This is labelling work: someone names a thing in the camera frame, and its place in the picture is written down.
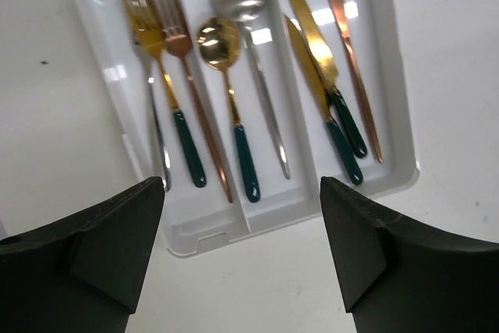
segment knife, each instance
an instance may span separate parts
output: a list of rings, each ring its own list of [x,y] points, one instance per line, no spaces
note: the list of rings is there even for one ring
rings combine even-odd
[[[381,153],[381,146],[377,136],[376,125],[374,124],[373,113],[371,111],[369,99],[367,98],[364,82],[360,76],[359,64],[357,63],[356,55],[353,51],[349,19],[345,14],[345,0],[329,0],[329,2],[334,13],[334,19],[336,19],[338,25],[338,30],[342,36],[346,54],[349,57],[350,71],[352,72],[353,82],[356,86],[360,109],[362,110],[364,121],[366,122],[367,133],[369,134],[377,160],[380,163],[383,163],[383,154]]]
[[[327,89],[329,98],[338,111],[340,122],[349,139],[353,152],[358,158],[363,158],[367,155],[367,147],[342,93],[336,86],[338,69],[334,62],[333,53],[324,41],[324,37],[313,19],[312,12],[306,4],[306,0],[289,0],[289,2],[308,41],[310,53]]]
[[[364,178],[360,171],[357,160],[352,153],[352,149],[349,143],[345,139],[342,131],[340,130],[338,124],[333,119],[331,112],[329,111],[329,104],[327,101],[326,87],[323,84],[322,79],[313,63],[313,58],[310,56],[310,52],[302,38],[302,34],[298,31],[295,24],[287,17],[286,23],[288,24],[289,38],[291,39],[291,44],[293,51],[295,52],[296,59],[301,65],[303,75],[309,84],[312,94],[315,97],[317,106],[319,107],[322,118],[326,124],[327,130],[331,135],[331,138],[338,150],[338,154],[342,163],[349,175],[350,180],[354,185],[360,185]]]

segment gold fork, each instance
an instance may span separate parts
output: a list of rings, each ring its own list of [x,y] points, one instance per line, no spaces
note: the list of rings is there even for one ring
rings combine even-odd
[[[123,0],[123,2],[129,11],[136,37],[144,50],[157,61],[161,74],[165,79],[165,89],[170,102],[175,127],[193,183],[196,187],[204,187],[207,181],[203,165],[201,164],[196,145],[187,126],[186,118],[177,101],[172,81],[166,73],[161,59],[165,50],[165,41],[163,35],[164,28],[161,24],[157,6],[154,0]]]
[[[182,63],[187,82],[189,83],[190,93],[196,107],[197,116],[204,132],[204,137],[206,138],[211,157],[213,158],[213,162],[218,171],[218,177],[221,181],[228,201],[232,203],[232,192],[228,184],[225,167],[222,163],[217,144],[215,143],[214,135],[211,131],[206,112],[201,104],[200,96],[197,93],[194,78],[189,69],[189,64],[187,63],[186,57],[193,49],[193,42],[189,35],[189,29],[187,27],[184,12],[182,11],[182,6],[180,5],[179,0],[162,0],[162,7],[160,7],[160,10],[163,11],[162,13],[165,20],[164,27],[166,51],[170,55],[179,58]]]

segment rose gold knife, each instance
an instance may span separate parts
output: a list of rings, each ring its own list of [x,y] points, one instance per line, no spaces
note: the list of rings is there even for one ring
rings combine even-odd
[[[359,64],[357,63],[357,59],[353,51],[352,40],[350,37],[349,20],[347,19],[345,14],[345,0],[329,0],[329,2],[334,13],[334,18],[336,19],[336,23],[338,25],[338,30],[340,32],[340,35],[342,36],[345,50],[349,57],[349,65],[352,71],[353,82],[356,87],[357,98],[359,100],[360,109],[362,111],[364,121],[366,122],[367,132],[369,134],[371,145],[373,146],[377,160],[380,163],[383,163],[383,154],[381,153],[380,141],[377,137],[373,113],[371,111],[369,99],[367,98],[367,92],[366,88],[364,87],[364,82],[362,81],[362,77],[360,76]]]

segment spoon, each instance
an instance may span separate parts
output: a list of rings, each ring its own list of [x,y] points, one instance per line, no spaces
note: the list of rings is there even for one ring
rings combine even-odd
[[[284,144],[282,143],[278,122],[275,118],[274,108],[272,106],[271,96],[268,92],[264,73],[262,71],[260,58],[251,35],[251,23],[264,10],[267,0],[211,0],[211,2],[215,10],[220,13],[221,16],[239,23],[242,26],[242,32],[244,34],[246,46],[248,47],[249,52],[249,63],[252,70],[256,73],[260,102],[264,109],[272,142],[274,144],[279,162],[281,163],[282,172],[284,173],[286,179],[290,179],[291,173],[289,171]]]
[[[241,53],[237,25],[221,17],[208,19],[197,33],[197,45],[203,60],[211,68],[221,71],[224,76],[244,189],[248,200],[251,203],[256,203],[260,200],[257,172],[253,165],[250,146],[235,103],[234,89],[228,78],[228,69],[234,65]]]

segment fork head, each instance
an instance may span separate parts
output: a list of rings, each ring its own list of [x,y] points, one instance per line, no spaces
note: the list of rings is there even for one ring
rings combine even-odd
[[[174,56],[184,58],[193,49],[186,18],[179,0],[161,0],[161,11],[164,16],[166,51]]]
[[[163,26],[154,0],[122,0],[133,33],[146,52],[156,59],[165,49]]]

